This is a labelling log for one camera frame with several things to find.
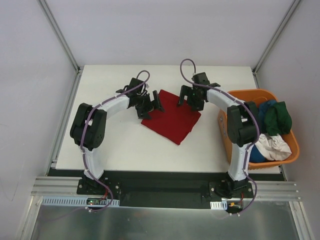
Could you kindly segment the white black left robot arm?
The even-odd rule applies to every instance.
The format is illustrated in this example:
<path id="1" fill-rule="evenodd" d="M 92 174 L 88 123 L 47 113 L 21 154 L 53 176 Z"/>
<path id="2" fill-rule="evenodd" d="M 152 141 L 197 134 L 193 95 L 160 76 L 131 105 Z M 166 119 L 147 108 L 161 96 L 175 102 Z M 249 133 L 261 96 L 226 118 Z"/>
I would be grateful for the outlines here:
<path id="1" fill-rule="evenodd" d="M 133 77 L 128 85 L 97 105 L 81 103 L 78 106 L 69 134 L 79 146 L 84 175 L 91 179 L 88 188 L 94 194 L 102 194 L 106 188 L 105 181 L 100 179 L 104 168 L 97 157 L 97 148 L 104 141 L 107 120 L 131 107 L 135 108 L 139 119 L 150 120 L 153 110 L 165 111 L 158 92 L 154 90 L 152 95 L 153 99 L 146 81 Z"/>

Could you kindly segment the red t-shirt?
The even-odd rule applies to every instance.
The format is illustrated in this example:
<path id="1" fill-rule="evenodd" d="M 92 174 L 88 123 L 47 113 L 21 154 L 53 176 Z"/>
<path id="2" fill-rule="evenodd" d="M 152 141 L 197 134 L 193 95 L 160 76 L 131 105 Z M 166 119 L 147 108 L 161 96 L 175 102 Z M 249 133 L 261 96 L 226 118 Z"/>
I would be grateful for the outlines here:
<path id="1" fill-rule="evenodd" d="M 164 112 L 157 109 L 151 111 L 149 113 L 151 119 L 144 119 L 141 124 L 180 145 L 198 122 L 201 113 L 192 111 L 186 102 L 182 106 L 177 106 L 179 97 L 163 89 L 158 96 Z"/>

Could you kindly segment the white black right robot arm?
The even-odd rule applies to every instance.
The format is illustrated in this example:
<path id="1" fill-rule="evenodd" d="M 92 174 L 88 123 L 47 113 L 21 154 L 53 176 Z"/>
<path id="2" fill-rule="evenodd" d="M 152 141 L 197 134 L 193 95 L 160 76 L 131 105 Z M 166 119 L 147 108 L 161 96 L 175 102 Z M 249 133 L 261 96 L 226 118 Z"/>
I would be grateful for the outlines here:
<path id="1" fill-rule="evenodd" d="M 231 95 L 219 84 L 210 83 L 205 72 L 194 73 L 191 81 L 187 82 L 192 86 L 181 86 L 178 106 L 186 101 L 192 111 L 199 112 L 205 103 L 211 103 L 226 114 L 227 136 L 232 143 L 227 173 L 232 181 L 225 184 L 225 192 L 230 197 L 237 197 L 243 191 L 240 181 L 248 177 L 250 153 L 260 136 L 257 107 Z"/>

